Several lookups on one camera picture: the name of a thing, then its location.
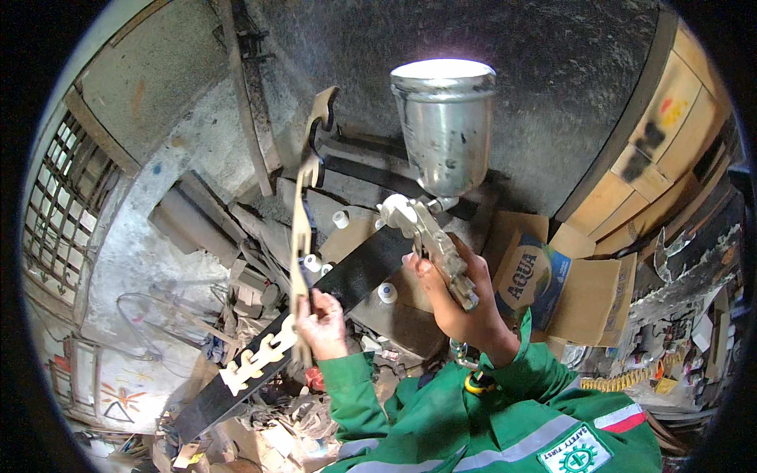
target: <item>red and white flag patch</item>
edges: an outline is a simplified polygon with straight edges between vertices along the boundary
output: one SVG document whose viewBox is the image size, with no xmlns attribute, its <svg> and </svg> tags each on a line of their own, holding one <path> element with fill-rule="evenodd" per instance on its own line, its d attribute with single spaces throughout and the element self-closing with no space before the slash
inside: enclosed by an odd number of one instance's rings
<svg viewBox="0 0 757 473">
<path fill-rule="evenodd" d="M 594 419 L 594 427 L 616 434 L 630 431 L 632 428 L 643 424 L 646 416 L 641 406 L 631 404 L 622 409 L 618 409 L 610 414 L 603 415 Z"/>
</svg>

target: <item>window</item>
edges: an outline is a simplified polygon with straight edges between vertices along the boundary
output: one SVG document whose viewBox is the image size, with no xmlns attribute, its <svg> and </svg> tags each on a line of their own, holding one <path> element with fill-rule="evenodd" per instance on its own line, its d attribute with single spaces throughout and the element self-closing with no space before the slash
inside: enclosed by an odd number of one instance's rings
<svg viewBox="0 0 757 473">
<path fill-rule="evenodd" d="M 119 168 L 66 112 L 42 160 L 23 227 L 32 279 L 73 306 L 88 246 Z"/>
</svg>

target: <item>green jacket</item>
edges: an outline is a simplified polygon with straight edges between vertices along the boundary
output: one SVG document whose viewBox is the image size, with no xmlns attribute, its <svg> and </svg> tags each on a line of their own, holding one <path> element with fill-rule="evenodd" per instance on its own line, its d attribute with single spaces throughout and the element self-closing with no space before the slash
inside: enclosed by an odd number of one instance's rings
<svg viewBox="0 0 757 473">
<path fill-rule="evenodd" d="M 576 373 L 546 344 L 530 344 L 530 333 L 527 313 L 518 355 L 504 368 L 481 355 L 496 391 L 469 393 L 469 370 L 448 363 L 421 389 L 417 378 L 402 380 L 386 414 L 371 384 L 372 353 L 320 362 L 344 442 L 324 471 L 660 471 L 641 408 L 623 393 L 580 389 Z"/>
</svg>

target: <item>safety first patch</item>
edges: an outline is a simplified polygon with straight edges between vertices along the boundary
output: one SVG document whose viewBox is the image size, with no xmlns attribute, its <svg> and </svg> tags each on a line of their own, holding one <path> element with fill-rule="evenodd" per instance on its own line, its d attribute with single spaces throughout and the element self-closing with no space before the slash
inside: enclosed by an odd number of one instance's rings
<svg viewBox="0 0 757 473">
<path fill-rule="evenodd" d="M 591 473 L 612 458 L 612 452 L 583 423 L 560 442 L 538 453 L 550 473 Z"/>
</svg>

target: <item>hand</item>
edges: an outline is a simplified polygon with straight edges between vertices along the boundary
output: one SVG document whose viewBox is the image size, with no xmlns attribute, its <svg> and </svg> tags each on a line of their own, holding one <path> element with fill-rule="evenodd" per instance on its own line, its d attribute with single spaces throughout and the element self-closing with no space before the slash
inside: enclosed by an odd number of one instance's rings
<svg viewBox="0 0 757 473">
<path fill-rule="evenodd" d="M 520 341 L 507 328 L 494 303 L 486 260 L 473 253 L 457 235 L 450 233 L 449 236 L 460 257 L 468 263 L 468 277 L 475 284 L 478 305 L 470 312 L 466 313 L 452 298 L 431 261 L 420 260 L 415 254 L 410 254 L 403 257 L 403 263 L 418 275 L 421 288 L 434 308 L 436 324 L 446 336 L 485 352 L 495 366 L 507 365 L 518 353 Z"/>
<path fill-rule="evenodd" d="M 313 289 L 313 305 L 307 297 L 300 297 L 300 310 L 297 314 L 297 330 L 310 345 L 318 361 L 347 356 L 347 342 L 344 341 L 344 311 L 330 294 Z"/>
</svg>

